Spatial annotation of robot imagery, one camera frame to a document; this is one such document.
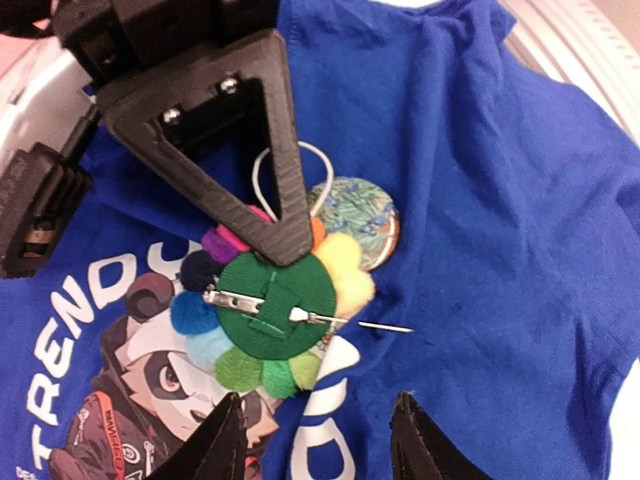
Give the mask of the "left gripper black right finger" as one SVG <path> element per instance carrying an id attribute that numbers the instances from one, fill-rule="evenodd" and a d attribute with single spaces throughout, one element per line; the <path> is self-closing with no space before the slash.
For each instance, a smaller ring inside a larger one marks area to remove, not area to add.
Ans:
<path id="1" fill-rule="evenodd" d="M 489 479 L 453 444 L 409 392 L 397 396 L 390 429 L 394 479 Z"/>

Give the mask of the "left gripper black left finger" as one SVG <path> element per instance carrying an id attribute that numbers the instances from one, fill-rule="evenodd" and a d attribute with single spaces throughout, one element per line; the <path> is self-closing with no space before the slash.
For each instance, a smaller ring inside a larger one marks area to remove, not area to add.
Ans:
<path id="1" fill-rule="evenodd" d="M 237 393 L 229 393 L 148 479 L 243 479 L 246 455 L 246 421 L 241 399 Z"/>

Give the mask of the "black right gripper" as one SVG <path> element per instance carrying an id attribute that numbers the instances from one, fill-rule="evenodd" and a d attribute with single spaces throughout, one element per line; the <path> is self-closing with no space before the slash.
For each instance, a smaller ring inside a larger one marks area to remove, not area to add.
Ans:
<path id="1" fill-rule="evenodd" d="M 107 129 L 262 259 L 289 266 L 313 239 L 285 41 L 268 29 L 279 5 L 62 1 L 52 29 L 95 89 L 177 55 L 103 87 Z"/>

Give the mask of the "silver round brooch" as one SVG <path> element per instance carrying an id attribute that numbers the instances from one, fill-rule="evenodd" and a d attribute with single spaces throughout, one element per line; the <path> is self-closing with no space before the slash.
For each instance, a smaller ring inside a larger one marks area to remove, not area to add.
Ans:
<path id="1" fill-rule="evenodd" d="M 326 234 L 348 234 L 359 243 L 365 271 L 385 263 L 399 241 L 400 216 L 392 197 L 362 178 L 335 177 L 316 217 Z"/>

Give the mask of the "blue printed t-shirt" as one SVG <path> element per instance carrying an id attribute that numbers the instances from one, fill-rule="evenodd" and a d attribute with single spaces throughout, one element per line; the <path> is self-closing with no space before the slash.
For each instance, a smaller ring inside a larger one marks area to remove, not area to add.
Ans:
<path id="1" fill-rule="evenodd" d="M 609 418 L 639 354 L 639 151 L 585 93 L 522 66 L 493 1 L 405 11 L 284 6 L 303 136 L 399 209 L 366 321 L 329 344 L 317 388 L 276 409 L 247 473 L 388 479 L 392 407 L 412 393 L 494 479 L 605 479 Z M 117 352 L 166 353 L 166 318 L 125 333 L 124 291 L 175 275 L 195 209 L 100 131 L 96 189 L 53 262 L 1 285 L 1 475 L 116 471 L 98 373 Z"/>

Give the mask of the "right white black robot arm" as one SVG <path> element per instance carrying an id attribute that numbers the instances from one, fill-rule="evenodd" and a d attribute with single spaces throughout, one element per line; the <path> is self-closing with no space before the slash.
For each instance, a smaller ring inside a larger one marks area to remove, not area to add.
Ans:
<path id="1" fill-rule="evenodd" d="M 92 180 L 80 166 L 100 125 L 264 260 L 313 247 L 284 39 L 275 1 L 5 1 L 1 32 L 52 47 L 18 69 L 2 106 L 1 275 L 51 259 Z M 264 115 L 279 212 L 254 214 L 194 154 Z"/>

